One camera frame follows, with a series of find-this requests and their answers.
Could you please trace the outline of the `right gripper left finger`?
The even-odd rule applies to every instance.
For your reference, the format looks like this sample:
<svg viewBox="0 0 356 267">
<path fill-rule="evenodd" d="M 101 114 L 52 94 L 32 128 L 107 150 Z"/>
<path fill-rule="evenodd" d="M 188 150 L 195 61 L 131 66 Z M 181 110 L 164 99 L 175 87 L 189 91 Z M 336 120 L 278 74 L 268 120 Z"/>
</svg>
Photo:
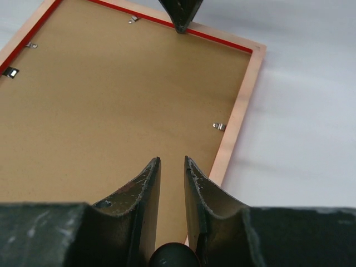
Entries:
<svg viewBox="0 0 356 267">
<path fill-rule="evenodd" d="M 131 181 L 96 202 L 92 241 L 102 266 L 147 266 L 155 250 L 161 160 L 154 157 Z"/>
</svg>

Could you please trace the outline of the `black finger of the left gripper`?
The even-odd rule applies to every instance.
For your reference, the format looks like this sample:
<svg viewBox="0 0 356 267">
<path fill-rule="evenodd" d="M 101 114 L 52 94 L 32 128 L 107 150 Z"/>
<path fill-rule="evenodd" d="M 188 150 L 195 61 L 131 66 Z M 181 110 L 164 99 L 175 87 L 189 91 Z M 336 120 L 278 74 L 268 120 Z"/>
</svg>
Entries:
<svg viewBox="0 0 356 267">
<path fill-rule="evenodd" d="M 177 33 L 183 34 L 193 21 L 203 0 L 159 0 Z"/>
</svg>

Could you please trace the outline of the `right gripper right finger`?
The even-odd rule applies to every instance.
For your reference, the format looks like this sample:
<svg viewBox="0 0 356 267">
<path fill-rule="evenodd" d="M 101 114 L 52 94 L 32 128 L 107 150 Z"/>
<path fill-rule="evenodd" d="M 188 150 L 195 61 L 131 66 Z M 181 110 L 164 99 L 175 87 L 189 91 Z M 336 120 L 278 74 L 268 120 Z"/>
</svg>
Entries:
<svg viewBox="0 0 356 267">
<path fill-rule="evenodd" d="M 245 204 L 210 180 L 192 158 L 184 162 L 189 248 L 201 266 L 249 266 Z"/>
</svg>

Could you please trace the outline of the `red picture frame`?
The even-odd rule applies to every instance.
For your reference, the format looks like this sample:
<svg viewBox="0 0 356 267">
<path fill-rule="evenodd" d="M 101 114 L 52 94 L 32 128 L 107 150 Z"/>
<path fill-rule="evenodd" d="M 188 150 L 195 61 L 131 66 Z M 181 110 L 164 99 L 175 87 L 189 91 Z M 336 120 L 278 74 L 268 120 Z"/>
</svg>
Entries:
<svg viewBox="0 0 356 267">
<path fill-rule="evenodd" d="M 128 1 L 43 1 L 1 49 L 1 201 L 93 203 L 159 157 L 156 244 L 185 242 L 184 158 L 221 185 L 265 52 Z"/>
</svg>

